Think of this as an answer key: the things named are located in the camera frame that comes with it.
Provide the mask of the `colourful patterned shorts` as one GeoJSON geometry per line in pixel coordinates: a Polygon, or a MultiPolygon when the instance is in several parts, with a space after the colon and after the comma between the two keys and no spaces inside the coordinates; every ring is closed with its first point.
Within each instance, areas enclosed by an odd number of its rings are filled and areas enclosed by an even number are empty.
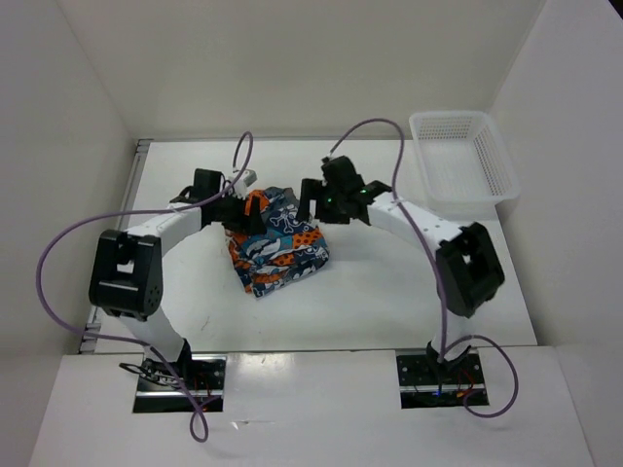
{"type": "Polygon", "coordinates": [[[244,291],[260,299],[315,273],[330,250],[314,221],[298,221],[299,200],[290,188],[252,191],[246,207],[259,205],[267,231],[261,234],[226,230],[228,252],[244,291]]]}

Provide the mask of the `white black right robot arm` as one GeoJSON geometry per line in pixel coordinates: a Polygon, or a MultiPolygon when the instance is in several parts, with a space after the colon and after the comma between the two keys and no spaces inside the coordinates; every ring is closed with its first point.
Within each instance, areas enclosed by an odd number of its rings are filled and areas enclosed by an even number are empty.
{"type": "Polygon", "coordinates": [[[452,380],[472,340],[469,319],[505,281],[488,230],[477,222],[462,226],[440,218],[379,180],[366,183],[346,156],[324,159],[321,170],[320,179],[301,182],[297,219],[345,225],[360,221],[424,253],[442,306],[440,331],[430,342],[434,353],[426,367],[434,380],[452,380]]]}

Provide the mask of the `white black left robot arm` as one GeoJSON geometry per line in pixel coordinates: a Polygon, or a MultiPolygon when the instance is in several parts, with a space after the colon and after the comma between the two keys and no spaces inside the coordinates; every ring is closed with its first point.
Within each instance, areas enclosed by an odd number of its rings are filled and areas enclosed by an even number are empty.
{"type": "Polygon", "coordinates": [[[257,180],[251,169],[196,169],[193,184],[158,215],[125,231],[106,230],[97,243],[89,298],[117,318],[145,349],[142,377],[160,377],[180,389],[199,372],[188,341],[172,327],[162,307],[163,258],[185,238],[219,223],[245,234],[266,231],[257,201],[247,204],[247,189],[257,180]]]}

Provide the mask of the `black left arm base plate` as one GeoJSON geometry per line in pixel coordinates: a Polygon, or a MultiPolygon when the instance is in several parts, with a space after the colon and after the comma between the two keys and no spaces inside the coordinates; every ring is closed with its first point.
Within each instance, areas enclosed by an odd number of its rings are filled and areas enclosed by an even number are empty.
{"type": "MultiPolygon", "coordinates": [[[[186,379],[189,392],[204,413],[221,413],[227,356],[195,354],[194,369],[186,379]]],[[[121,363],[120,367],[138,376],[132,411],[134,413],[191,413],[193,406],[178,382],[160,362],[145,359],[140,365],[121,363]]]]}

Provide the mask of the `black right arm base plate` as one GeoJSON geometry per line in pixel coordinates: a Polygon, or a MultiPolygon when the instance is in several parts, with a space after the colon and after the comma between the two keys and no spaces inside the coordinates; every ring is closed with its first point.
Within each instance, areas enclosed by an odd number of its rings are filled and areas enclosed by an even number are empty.
{"type": "Polygon", "coordinates": [[[396,353],[402,409],[469,407],[489,404],[479,354],[465,351],[456,363],[439,367],[433,350],[396,353]]]}

